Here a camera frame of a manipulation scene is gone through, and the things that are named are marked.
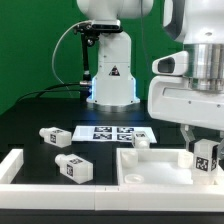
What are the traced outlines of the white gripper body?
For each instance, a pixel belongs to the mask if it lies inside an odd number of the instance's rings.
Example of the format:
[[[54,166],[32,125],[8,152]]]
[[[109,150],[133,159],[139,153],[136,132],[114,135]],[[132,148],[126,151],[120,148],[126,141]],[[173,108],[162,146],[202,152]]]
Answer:
[[[156,76],[149,86],[148,112],[154,119],[224,131],[224,91],[192,90],[187,78]]]

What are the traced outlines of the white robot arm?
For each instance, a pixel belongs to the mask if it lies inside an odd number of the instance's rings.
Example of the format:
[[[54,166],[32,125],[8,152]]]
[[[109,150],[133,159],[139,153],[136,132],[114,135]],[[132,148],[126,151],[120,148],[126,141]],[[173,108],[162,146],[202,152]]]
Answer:
[[[135,97],[130,79],[130,38],[120,20],[149,13],[154,0],[77,0],[90,28],[100,33],[98,72],[88,101],[127,106]],[[152,63],[151,117],[224,132],[224,0],[164,0],[163,30],[183,49]]]

